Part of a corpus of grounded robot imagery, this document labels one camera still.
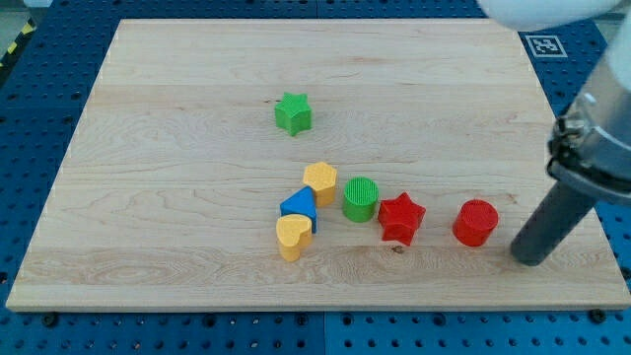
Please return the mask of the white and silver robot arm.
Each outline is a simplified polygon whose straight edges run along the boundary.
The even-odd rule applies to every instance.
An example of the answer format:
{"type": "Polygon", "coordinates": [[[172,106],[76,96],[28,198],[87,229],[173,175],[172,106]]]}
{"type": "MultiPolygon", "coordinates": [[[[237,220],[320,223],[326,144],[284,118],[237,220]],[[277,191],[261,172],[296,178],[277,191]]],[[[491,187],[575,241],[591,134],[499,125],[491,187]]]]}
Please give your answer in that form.
{"type": "MultiPolygon", "coordinates": [[[[597,17],[618,0],[479,0],[497,23],[535,32],[597,17]]],[[[555,129],[570,156],[554,153],[549,173],[613,204],[630,203],[630,18],[626,17],[555,129]]]]}

